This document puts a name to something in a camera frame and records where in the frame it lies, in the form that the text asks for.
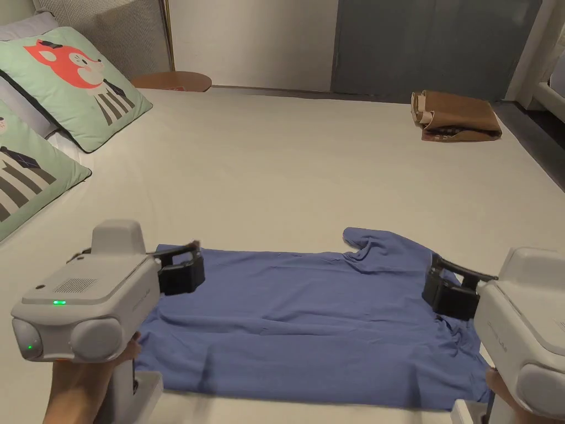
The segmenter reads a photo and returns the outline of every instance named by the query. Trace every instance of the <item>cartoon character pillow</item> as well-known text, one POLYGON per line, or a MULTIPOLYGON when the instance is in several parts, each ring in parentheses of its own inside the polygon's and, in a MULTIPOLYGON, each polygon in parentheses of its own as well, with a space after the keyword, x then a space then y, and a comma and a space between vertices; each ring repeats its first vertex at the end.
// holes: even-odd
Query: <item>cartoon character pillow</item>
POLYGON ((89 175, 0 101, 0 241, 89 175))
POLYGON ((0 76, 32 98, 86 152, 151 109, 151 103, 72 28, 0 42, 0 76))

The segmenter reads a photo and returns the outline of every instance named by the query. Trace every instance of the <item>round side table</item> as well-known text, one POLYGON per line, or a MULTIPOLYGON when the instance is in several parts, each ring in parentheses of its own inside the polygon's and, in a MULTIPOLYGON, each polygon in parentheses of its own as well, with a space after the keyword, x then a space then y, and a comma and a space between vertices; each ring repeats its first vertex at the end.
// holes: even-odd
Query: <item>round side table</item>
POLYGON ((157 90, 205 92, 212 86, 212 80, 201 73, 174 71, 158 72, 134 78, 136 88, 154 88, 157 90))

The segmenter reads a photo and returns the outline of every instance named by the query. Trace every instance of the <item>gray door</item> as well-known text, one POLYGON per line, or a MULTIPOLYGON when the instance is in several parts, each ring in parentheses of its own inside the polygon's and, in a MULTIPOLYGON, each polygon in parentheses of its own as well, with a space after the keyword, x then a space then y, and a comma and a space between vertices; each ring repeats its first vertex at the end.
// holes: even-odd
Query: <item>gray door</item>
POLYGON ((542 0, 340 0, 332 90, 408 103, 416 90, 498 100, 542 0))

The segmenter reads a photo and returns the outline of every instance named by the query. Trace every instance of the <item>white wall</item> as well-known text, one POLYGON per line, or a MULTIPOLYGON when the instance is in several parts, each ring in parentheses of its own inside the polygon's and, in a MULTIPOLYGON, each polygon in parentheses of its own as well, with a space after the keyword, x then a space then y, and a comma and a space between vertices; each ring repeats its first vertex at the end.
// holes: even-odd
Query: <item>white wall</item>
POLYGON ((28 18, 34 12, 33 0, 0 0, 0 25, 28 18))
POLYGON ((169 0, 175 66, 215 85, 329 91, 338 0, 169 0))

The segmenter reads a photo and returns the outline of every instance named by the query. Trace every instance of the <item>white bed sheet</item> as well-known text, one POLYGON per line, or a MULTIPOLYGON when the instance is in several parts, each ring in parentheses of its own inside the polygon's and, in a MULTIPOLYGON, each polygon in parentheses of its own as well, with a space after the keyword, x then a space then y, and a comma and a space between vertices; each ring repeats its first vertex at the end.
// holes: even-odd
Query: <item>white bed sheet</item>
MULTIPOLYGON (((408 105, 144 90, 154 108, 81 161, 94 169, 0 244, 5 422, 41 422, 50 367, 21 359, 8 313, 106 218, 146 247, 344 251, 347 226, 390 230, 497 273, 512 246, 565 253, 565 195, 503 128, 420 140, 408 105)), ((166 394, 152 423, 449 423, 446 413, 166 394)))

